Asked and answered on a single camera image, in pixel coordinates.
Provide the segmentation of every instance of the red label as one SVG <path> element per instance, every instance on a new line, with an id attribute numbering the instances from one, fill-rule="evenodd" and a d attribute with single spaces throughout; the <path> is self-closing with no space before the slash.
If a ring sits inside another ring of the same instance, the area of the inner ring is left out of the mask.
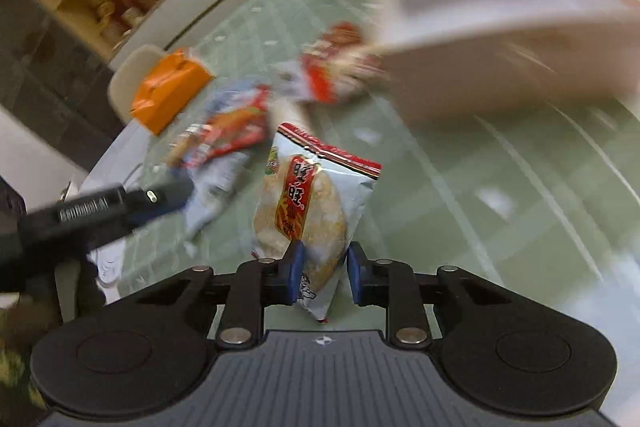
<path id="1" fill-rule="evenodd" d="M 317 167 L 300 155 L 293 156 L 289 164 L 275 216 L 276 228 L 289 239 L 302 239 Z"/>
<path id="2" fill-rule="evenodd" d="M 305 68 L 314 100 L 325 103 L 335 102 L 331 80 L 326 70 L 326 60 L 304 54 L 302 55 L 302 65 Z"/>

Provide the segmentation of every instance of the red and white package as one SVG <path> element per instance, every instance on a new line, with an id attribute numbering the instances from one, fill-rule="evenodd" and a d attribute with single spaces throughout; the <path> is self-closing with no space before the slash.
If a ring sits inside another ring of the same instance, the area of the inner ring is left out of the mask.
<path id="1" fill-rule="evenodd" d="M 356 80 L 330 73 L 332 59 L 341 51 L 362 44 L 360 29 L 350 22 L 334 24 L 311 45 L 305 46 L 300 57 L 274 65 L 286 82 L 278 90 L 296 101 L 335 103 L 364 92 Z"/>
<path id="2" fill-rule="evenodd" d="M 342 254 L 381 168 L 290 123 L 278 126 L 273 138 L 254 215 L 254 255 L 281 259 L 292 240 L 302 240 L 298 302 L 319 321 L 326 317 Z"/>
<path id="3" fill-rule="evenodd" d="M 231 86 L 224 90 L 210 104 L 214 110 L 200 129 L 200 144 L 186 162 L 189 167 L 199 167 L 212 158 L 246 149 L 265 139 L 269 87 L 258 84 L 244 91 L 234 89 Z"/>

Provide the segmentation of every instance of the white chair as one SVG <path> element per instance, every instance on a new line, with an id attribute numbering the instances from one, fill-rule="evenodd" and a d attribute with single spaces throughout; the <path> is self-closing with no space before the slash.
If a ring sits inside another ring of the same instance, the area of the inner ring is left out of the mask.
<path id="1" fill-rule="evenodd" d="M 163 49 L 145 44 L 132 52 L 113 74 L 107 90 L 109 102 L 125 125 L 132 120 L 129 111 L 138 87 L 146 74 L 167 55 Z"/>

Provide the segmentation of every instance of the snack bag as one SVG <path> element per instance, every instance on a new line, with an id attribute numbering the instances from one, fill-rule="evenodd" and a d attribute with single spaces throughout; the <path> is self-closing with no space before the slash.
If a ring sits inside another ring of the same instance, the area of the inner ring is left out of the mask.
<path id="1" fill-rule="evenodd" d="M 280 91 L 293 100 L 335 103 L 364 92 L 364 86 L 346 75 L 333 75 L 332 62 L 345 50 L 362 44 L 360 29 L 350 22 L 339 22 L 316 42 L 306 46 L 296 60 L 275 65 L 286 82 Z"/>
<path id="2" fill-rule="evenodd" d="M 329 62 L 329 75 L 338 98 L 349 98 L 367 87 L 385 86 L 380 53 L 373 46 L 349 46 Z"/>
<path id="3" fill-rule="evenodd" d="M 254 216 L 254 254 L 281 259 L 305 244 L 298 302 L 317 320 L 331 304 L 342 254 L 380 176 L 380 164 L 323 144 L 290 123 L 278 127 Z"/>
<path id="4" fill-rule="evenodd" d="M 267 85 L 257 84 L 250 89 L 238 90 L 226 105 L 212 111 L 207 123 L 201 127 L 200 144 L 186 162 L 187 165 L 198 167 L 212 158 L 264 140 L 269 93 Z"/>
<path id="5" fill-rule="evenodd" d="M 130 114 L 157 136 L 211 79 L 189 50 L 181 48 L 146 74 Z"/>
<path id="6" fill-rule="evenodd" d="M 184 247 L 192 257 L 197 252 L 197 247 L 192 243 L 195 235 L 225 210 L 228 198 L 235 190 L 249 158 L 250 150 L 235 151 L 212 159 L 197 171 L 187 169 L 194 189 L 182 213 Z"/>

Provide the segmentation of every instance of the plastic wrapper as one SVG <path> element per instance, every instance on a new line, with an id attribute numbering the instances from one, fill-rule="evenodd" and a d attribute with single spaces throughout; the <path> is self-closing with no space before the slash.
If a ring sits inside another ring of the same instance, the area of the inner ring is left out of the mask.
<path id="1" fill-rule="evenodd" d="M 251 156 L 250 147 L 266 138 L 268 94 L 260 78 L 216 91 L 204 110 L 204 123 L 182 133 L 165 158 L 174 172 L 193 180 L 193 195 L 184 209 L 185 247 L 191 254 L 194 236 L 225 208 Z"/>
<path id="2" fill-rule="evenodd" d="M 274 66 L 283 80 L 278 90 L 292 100 L 305 102 L 335 103 L 360 95 L 364 84 L 354 73 L 364 73 L 380 63 L 362 52 L 350 54 L 352 50 L 362 50 L 361 44 L 362 34 L 356 25 L 335 24 L 306 46 L 296 60 Z"/>
<path id="3" fill-rule="evenodd" d="M 281 259 L 305 244 L 298 302 L 324 320 L 342 260 L 380 175 L 377 163 L 323 144 L 290 123 L 273 138 L 254 216 L 254 254 Z"/>

